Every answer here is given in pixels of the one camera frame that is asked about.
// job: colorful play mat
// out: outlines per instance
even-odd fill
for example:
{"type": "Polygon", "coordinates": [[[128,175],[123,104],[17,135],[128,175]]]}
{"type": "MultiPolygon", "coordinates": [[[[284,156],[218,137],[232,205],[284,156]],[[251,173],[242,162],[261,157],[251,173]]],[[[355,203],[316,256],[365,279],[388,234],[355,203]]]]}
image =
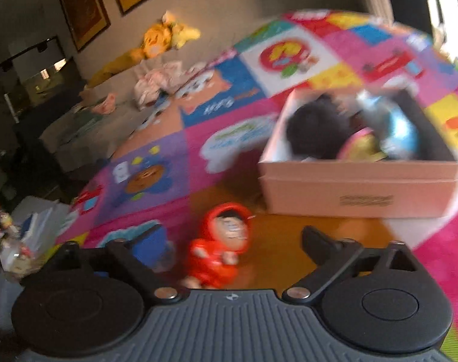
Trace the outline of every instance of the colorful play mat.
{"type": "Polygon", "coordinates": [[[184,255],[205,211],[224,201],[251,208],[252,245],[233,287],[281,291],[314,268],[298,244],[302,226],[366,246],[402,239],[453,304],[444,351],[458,361],[458,192],[448,216],[347,220],[269,215],[257,160],[296,87],[377,84],[407,88],[458,156],[458,72],[428,36],[363,14],[298,11],[221,54],[120,146],[71,208],[57,243],[91,248],[158,226],[137,256],[157,270],[184,255]]]}

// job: black fluffy ball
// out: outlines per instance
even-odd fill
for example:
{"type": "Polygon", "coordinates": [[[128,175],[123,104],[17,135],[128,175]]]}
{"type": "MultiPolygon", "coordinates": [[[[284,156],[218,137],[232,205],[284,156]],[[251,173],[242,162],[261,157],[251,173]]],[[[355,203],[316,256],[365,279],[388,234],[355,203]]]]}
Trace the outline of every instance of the black fluffy ball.
{"type": "Polygon", "coordinates": [[[349,119],[327,94],[301,106],[286,125],[293,154],[316,159],[336,159],[352,133],[349,119]]]}

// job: metal bolt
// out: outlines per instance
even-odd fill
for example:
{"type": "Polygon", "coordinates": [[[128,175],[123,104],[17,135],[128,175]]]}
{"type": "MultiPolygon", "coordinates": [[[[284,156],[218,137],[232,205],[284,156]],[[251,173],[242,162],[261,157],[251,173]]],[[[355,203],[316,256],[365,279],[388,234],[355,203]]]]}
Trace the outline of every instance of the metal bolt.
{"type": "Polygon", "coordinates": [[[304,287],[291,287],[286,290],[286,294],[294,299],[306,299],[311,295],[311,292],[304,287]]]}
{"type": "Polygon", "coordinates": [[[154,294],[159,299],[174,299],[177,296],[177,290],[173,287],[160,287],[155,290],[154,294]]]}

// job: shiny blue object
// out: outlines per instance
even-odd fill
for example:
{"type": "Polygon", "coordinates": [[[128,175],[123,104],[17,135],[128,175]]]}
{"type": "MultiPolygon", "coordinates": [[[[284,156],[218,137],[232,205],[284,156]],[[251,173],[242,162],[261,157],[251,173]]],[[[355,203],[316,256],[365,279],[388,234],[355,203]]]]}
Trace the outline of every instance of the shiny blue object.
{"type": "Polygon", "coordinates": [[[380,149],[391,159],[415,159],[419,135],[402,109],[386,96],[362,91],[356,96],[361,116],[380,142],[380,149]]]}

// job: red doll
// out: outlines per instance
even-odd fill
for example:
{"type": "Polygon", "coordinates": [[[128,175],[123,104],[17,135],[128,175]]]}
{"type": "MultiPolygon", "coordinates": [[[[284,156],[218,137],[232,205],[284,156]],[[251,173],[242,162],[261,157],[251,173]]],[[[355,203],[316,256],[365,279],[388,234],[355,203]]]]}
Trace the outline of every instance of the red doll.
{"type": "Polygon", "coordinates": [[[201,238],[190,244],[186,287],[220,289],[232,282],[238,255],[249,245],[250,217],[250,211],[237,203],[218,205],[206,214],[201,238]]]}

